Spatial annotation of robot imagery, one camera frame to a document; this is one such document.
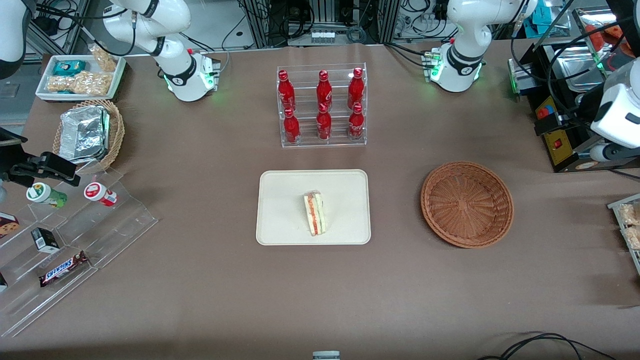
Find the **snickers bar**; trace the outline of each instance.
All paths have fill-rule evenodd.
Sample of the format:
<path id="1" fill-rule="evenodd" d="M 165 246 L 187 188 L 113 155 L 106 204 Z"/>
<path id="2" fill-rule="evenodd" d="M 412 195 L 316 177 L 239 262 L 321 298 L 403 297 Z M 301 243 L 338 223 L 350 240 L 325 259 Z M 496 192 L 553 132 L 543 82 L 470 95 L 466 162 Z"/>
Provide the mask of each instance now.
<path id="1" fill-rule="evenodd" d="M 63 277 L 66 273 L 75 269 L 78 265 L 89 261 L 85 256 L 84 251 L 81 251 L 74 255 L 74 257 L 58 265 L 55 269 L 47 272 L 46 275 L 40 276 L 40 287 L 44 287 L 52 283 L 54 280 Z"/>

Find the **coca-cola bottle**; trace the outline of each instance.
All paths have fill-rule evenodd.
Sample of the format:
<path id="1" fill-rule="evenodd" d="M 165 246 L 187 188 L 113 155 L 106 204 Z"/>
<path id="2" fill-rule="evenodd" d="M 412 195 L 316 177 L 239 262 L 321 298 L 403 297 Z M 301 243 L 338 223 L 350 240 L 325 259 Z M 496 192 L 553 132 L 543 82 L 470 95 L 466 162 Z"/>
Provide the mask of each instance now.
<path id="1" fill-rule="evenodd" d="M 364 95 L 364 81 L 362 80 L 362 68 L 357 67 L 353 69 L 353 78 L 349 83 L 349 98 L 347 99 L 347 106 L 349 109 L 353 109 L 353 104 L 356 102 L 362 102 L 362 96 Z"/>
<path id="2" fill-rule="evenodd" d="M 318 97 L 318 104 L 326 104 L 327 108 L 331 109 L 332 102 L 332 89 L 329 83 L 329 72 L 327 70 L 320 70 L 318 74 L 320 82 L 316 88 L 316 95 Z"/>
<path id="3" fill-rule="evenodd" d="M 293 84 L 289 81 L 289 74 L 287 74 L 286 70 L 280 70 L 278 71 L 278 79 L 280 79 L 278 82 L 278 95 L 280 96 L 282 106 L 284 108 L 288 106 L 295 111 L 296 95 L 293 91 Z"/>
<path id="4" fill-rule="evenodd" d="M 349 117 L 349 130 L 347 136 L 350 140 L 356 141 L 362 137 L 364 127 L 364 115 L 362 115 L 362 104 L 356 102 L 353 105 L 353 113 Z"/>
<path id="5" fill-rule="evenodd" d="M 290 106 L 284 109 L 284 135 L 288 143 L 300 143 L 300 123 L 293 116 L 293 109 Z"/>
<path id="6" fill-rule="evenodd" d="M 318 116 L 316 117 L 318 125 L 318 138 L 320 140 L 329 140 L 331 137 L 331 115 L 326 104 L 318 104 Z"/>

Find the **wicker basket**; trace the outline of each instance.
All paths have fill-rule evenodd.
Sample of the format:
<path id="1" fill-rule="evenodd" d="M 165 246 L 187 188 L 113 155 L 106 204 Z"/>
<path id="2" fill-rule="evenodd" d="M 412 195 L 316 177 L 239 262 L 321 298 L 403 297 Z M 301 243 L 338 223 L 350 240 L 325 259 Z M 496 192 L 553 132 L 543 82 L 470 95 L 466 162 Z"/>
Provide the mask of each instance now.
<path id="1" fill-rule="evenodd" d="M 100 168 L 82 168 L 78 170 L 78 174 L 92 174 L 102 169 L 107 169 L 112 162 L 116 160 L 118 153 L 120 152 L 120 146 L 122 145 L 122 138 L 124 138 L 124 122 L 122 116 L 118 111 L 118 108 L 109 100 L 87 100 L 74 106 L 75 108 L 81 108 L 89 105 L 102 105 L 109 112 L 109 153 L 96 164 L 96 167 Z M 62 122 L 58 126 L 58 132 L 56 138 L 53 140 L 53 153 L 57 154 L 60 151 L 60 134 L 62 133 Z"/>
<path id="2" fill-rule="evenodd" d="M 446 163 L 422 185 L 422 214 L 433 231 L 459 247 L 498 242 L 513 223 L 513 199 L 491 170 L 468 161 Z"/>

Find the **small box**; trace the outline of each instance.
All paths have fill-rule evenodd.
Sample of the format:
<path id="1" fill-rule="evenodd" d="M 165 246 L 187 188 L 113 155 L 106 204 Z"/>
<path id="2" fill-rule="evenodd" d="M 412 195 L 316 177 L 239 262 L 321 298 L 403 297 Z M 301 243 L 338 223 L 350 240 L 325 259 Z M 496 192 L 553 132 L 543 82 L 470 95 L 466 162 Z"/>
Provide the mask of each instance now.
<path id="1" fill-rule="evenodd" d="M 36 243 L 36 248 L 38 248 L 38 251 L 40 252 L 53 254 L 60 250 L 60 246 L 58 246 L 55 236 L 53 236 L 53 233 L 49 230 L 36 227 L 31 232 L 31 237 L 33 237 L 33 241 Z"/>
<path id="2" fill-rule="evenodd" d="M 0 213 L 0 239 L 4 238 L 10 232 L 18 229 L 20 224 L 18 219 L 9 214 Z"/>
<path id="3" fill-rule="evenodd" d="M 6 283 L 6 280 L 4 279 L 2 274 L 0 274 L 0 293 L 6 290 L 8 287 L 9 285 Z"/>

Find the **aluminum foil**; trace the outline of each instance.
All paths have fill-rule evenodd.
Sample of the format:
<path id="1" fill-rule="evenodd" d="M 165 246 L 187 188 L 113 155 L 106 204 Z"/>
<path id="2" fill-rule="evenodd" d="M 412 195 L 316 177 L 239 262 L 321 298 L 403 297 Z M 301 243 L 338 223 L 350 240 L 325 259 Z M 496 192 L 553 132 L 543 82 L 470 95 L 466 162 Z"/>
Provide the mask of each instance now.
<path id="1" fill-rule="evenodd" d="M 60 116 L 60 153 L 72 163 L 101 160 L 107 153 L 105 120 L 109 113 L 102 106 L 89 105 L 71 109 Z"/>

